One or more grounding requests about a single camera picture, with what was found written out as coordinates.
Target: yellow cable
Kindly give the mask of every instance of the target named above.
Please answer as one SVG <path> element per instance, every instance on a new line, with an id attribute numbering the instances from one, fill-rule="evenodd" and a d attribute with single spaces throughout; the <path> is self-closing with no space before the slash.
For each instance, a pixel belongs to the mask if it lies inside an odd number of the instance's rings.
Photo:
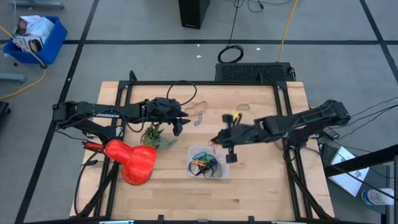
<path id="1" fill-rule="evenodd" d="M 293 8 L 292 8 L 292 10 L 290 12 L 289 20 L 287 21 L 286 26 L 285 26 L 284 36 L 282 37 L 282 43 L 280 43 L 278 62 L 280 62 L 280 60 L 282 59 L 282 52 L 284 51 L 284 43 L 285 43 L 285 37 L 286 37 L 287 29 L 289 28 L 289 24 L 290 24 L 290 21 L 292 20 L 294 11 L 296 10 L 296 6 L 297 6 L 298 1 L 299 0 L 295 0 Z"/>
<path id="2" fill-rule="evenodd" d="M 24 48 L 25 51 L 27 51 L 27 52 L 29 52 L 30 54 L 32 54 L 33 57 L 35 57 L 35 58 L 40 62 L 40 64 L 41 64 L 42 66 L 44 66 L 43 61 L 41 61 L 41 60 L 38 58 L 38 56 L 36 56 L 36 54 L 34 54 L 34 53 L 33 53 L 30 49 L 28 49 L 27 47 L 23 46 L 23 45 L 22 45 L 17 39 L 15 39 L 15 37 L 13 37 L 5 28 L 3 28 L 3 26 L 0 25 L 0 29 L 2 29 L 10 38 L 12 38 L 13 40 L 15 40 L 15 42 L 16 42 L 21 48 Z M 41 77 L 39 80 L 37 80 L 36 82 L 33 82 L 33 83 L 30 84 L 30 85 L 25 86 L 24 88 L 21 88 L 20 90 L 16 91 L 15 93 L 11 93 L 11 94 L 8 94 L 8 95 L 6 95 L 6 96 L 0 97 L 0 100 L 3 100 L 3 99 L 5 99 L 5 98 L 9 98 L 9 97 L 11 97 L 11 96 L 15 96 L 15 95 L 17 95 L 18 93 L 20 93 L 20 92 L 22 92 L 22 91 L 24 91 L 24 90 L 26 90 L 26 89 L 28 89 L 28 88 L 30 88 L 30 87 L 32 87 L 32 86 L 38 84 L 39 82 L 43 81 L 43 79 L 45 78 L 46 73 L 47 73 L 47 69 L 44 69 L 43 75 L 42 75 L 42 77 Z"/>

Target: black speaker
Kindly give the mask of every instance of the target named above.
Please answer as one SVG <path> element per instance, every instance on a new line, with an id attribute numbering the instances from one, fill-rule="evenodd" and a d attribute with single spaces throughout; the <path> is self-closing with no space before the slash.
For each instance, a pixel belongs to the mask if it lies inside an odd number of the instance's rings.
<path id="1" fill-rule="evenodd" d="M 178 0 L 181 26 L 200 29 L 210 0 Z"/>

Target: wooden tabletop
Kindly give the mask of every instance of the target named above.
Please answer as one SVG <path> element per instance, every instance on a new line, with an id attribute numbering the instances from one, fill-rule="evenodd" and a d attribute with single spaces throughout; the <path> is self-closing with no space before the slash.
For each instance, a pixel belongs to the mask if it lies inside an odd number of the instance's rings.
<path id="1" fill-rule="evenodd" d="M 113 105 L 118 82 L 103 82 L 98 103 Z M 156 96 L 165 97 L 169 86 L 135 85 L 132 88 L 131 103 Z M 241 123 L 252 124 L 256 118 L 276 115 L 274 92 L 270 86 L 203 86 L 185 106 L 206 101 L 208 109 L 203 112 L 199 126 L 193 122 L 197 116 L 183 126 L 183 131 L 170 149 L 158 150 L 155 169 L 150 180 L 141 186 L 131 186 L 119 174 L 113 205 L 112 219 L 156 220 L 164 215 L 166 220 L 294 220 L 285 162 L 280 143 L 262 143 L 236 146 L 238 162 L 230 165 L 229 178 L 212 180 L 190 177 L 186 171 L 188 149 L 191 146 L 208 146 L 211 138 L 225 128 L 221 116 L 231 113 L 237 105 L 248 103 L 249 111 L 243 111 Z M 303 83 L 288 83 L 293 113 L 308 109 Z M 193 95 L 192 86 L 174 86 L 170 97 L 179 102 L 187 101 Z M 101 125 L 110 125 L 108 118 L 96 118 Z M 132 125 L 139 129 L 140 124 Z M 173 138 L 172 126 L 162 125 L 166 137 Z M 139 145 L 142 133 L 127 129 L 124 142 L 130 146 Z M 308 146 L 317 149 L 314 140 Z M 91 156 L 86 151 L 84 161 Z M 323 166 L 318 154 L 302 150 L 302 161 L 309 191 L 324 208 L 333 214 Z M 87 167 L 81 178 L 78 194 L 78 209 L 82 209 L 98 188 L 102 164 Z M 302 194 L 297 188 L 301 216 L 305 217 Z M 104 194 L 101 214 L 105 213 L 108 193 Z"/>

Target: black metal frame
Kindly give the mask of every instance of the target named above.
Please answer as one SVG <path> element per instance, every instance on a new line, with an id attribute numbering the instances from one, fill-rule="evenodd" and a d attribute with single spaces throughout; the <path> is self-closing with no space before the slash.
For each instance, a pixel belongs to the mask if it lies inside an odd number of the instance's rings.
<path id="1" fill-rule="evenodd" d="M 287 114 L 292 114 L 292 108 L 290 105 L 290 98 L 289 98 L 289 92 L 287 88 L 286 82 L 275 82 L 275 83 L 260 83 L 260 82 L 214 82 L 214 81 L 208 81 L 208 82 L 192 82 L 195 85 L 257 85 L 257 86 L 271 86 L 273 87 L 274 91 L 274 98 L 275 98 L 275 105 L 276 105 L 276 110 L 277 114 L 281 115 L 282 114 L 282 105 L 280 102 L 280 95 L 279 95 L 279 89 L 282 90 L 283 96 L 284 96 L 284 101 L 285 101 L 285 107 Z M 116 95 L 116 101 L 115 105 L 119 105 L 121 102 L 121 97 L 123 94 L 123 91 L 125 88 L 126 90 L 126 101 L 125 103 L 129 103 L 131 99 L 131 94 L 132 94 L 132 86 L 133 85 L 188 85 L 186 83 L 175 83 L 175 82 L 170 82 L 170 81 L 137 81 L 136 77 L 133 75 L 130 76 L 129 81 L 120 81 L 118 85 L 118 93 Z M 111 123 L 112 126 L 116 126 L 116 119 L 112 120 Z M 122 122 L 122 127 L 123 129 L 125 128 L 126 124 Z M 289 145 L 284 141 L 284 149 L 287 150 L 289 148 Z M 295 151 L 295 160 L 296 160 L 296 165 L 297 165 L 297 172 L 300 177 L 300 180 L 303 182 L 304 186 L 306 186 L 305 183 L 305 174 L 304 174 L 304 169 L 303 169 L 303 164 L 301 160 L 301 155 L 300 151 Z M 103 163 L 103 168 L 101 172 L 101 178 L 100 178 L 100 183 L 97 192 L 94 194 L 93 198 L 90 200 L 90 203 L 83 209 L 83 211 L 77 215 L 76 217 L 71 217 L 66 220 L 50 220 L 50 221 L 44 221 L 44 222 L 34 222 L 37 224 L 53 224 L 53 223 L 99 223 L 99 221 L 113 221 L 111 220 L 111 214 L 112 214 L 112 208 L 113 208 L 113 202 L 114 202 L 114 194 L 116 190 L 116 182 L 118 179 L 118 169 L 119 169 L 119 164 L 117 162 L 114 163 L 112 166 L 111 170 L 109 170 L 109 158 L 106 158 Z M 106 190 L 108 184 L 111 184 L 111 187 L 109 188 L 109 197 L 108 197 L 108 202 L 106 204 L 106 213 L 105 216 L 100 216 L 100 210 L 101 210 L 101 205 L 103 203 L 102 200 L 102 194 Z M 296 184 L 293 181 L 293 179 L 289 176 L 289 187 L 290 187 L 290 194 L 292 198 L 292 205 L 293 205 L 293 211 L 294 211 L 294 217 L 296 222 L 305 222 L 305 223 L 355 223 L 355 222 L 346 222 L 346 221 L 339 221 L 339 220 L 325 220 L 325 219 L 314 219 L 312 216 L 312 209 L 309 204 L 309 202 L 304 199 L 304 205 L 305 205 L 305 213 L 306 213 L 306 218 L 302 218 L 300 215 L 300 207 L 299 207 L 299 201 L 297 198 L 297 191 L 296 191 Z M 94 208 L 94 213 L 93 217 L 88 217 L 92 209 Z M 164 220 L 163 215 L 159 215 L 158 220 L 134 220 L 134 223 L 200 223 L 201 221 L 199 220 L 187 220 L 187 221 L 166 221 Z M 231 221 L 231 222 L 224 222 L 224 221 L 207 221 L 207 223 L 271 223 L 271 222 L 258 222 L 254 220 L 254 217 L 248 217 L 248 221 Z"/>

